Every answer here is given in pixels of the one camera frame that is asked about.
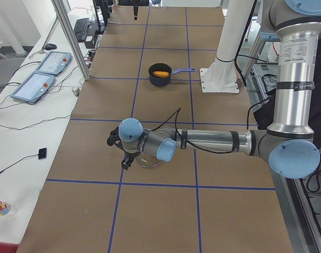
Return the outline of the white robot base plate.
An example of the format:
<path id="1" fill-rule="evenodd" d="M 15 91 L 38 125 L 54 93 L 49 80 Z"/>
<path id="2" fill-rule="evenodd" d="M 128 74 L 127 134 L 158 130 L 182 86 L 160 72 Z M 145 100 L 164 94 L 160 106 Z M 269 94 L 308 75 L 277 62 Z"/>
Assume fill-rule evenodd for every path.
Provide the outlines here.
<path id="1" fill-rule="evenodd" d="M 203 93 L 239 92 L 235 62 L 255 6 L 255 0 L 229 2 L 215 61 L 208 68 L 200 69 Z"/>

